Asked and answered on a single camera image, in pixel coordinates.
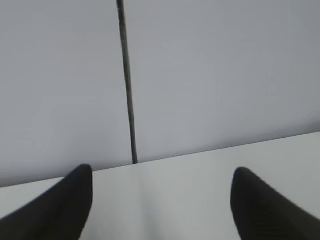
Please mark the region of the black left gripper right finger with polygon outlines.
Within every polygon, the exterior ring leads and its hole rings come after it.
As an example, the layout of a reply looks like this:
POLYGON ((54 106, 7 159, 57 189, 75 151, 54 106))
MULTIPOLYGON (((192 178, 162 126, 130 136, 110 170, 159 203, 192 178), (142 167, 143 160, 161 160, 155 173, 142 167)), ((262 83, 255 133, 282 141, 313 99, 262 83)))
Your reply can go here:
POLYGON ((238 167, 231 211, 242 240, 318 240, 320 220, 281 195, 250 169, 238 167))

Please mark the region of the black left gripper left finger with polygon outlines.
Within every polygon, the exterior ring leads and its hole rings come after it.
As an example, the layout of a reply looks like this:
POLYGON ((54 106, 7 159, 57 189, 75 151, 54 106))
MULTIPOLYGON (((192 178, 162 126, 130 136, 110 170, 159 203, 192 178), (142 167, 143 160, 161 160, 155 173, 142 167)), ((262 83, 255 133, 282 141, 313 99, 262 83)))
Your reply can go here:
POLYGON ((93 172, 81 164, 45 193, 0 220, 2 240, 78 240, 93 202, 93 172))

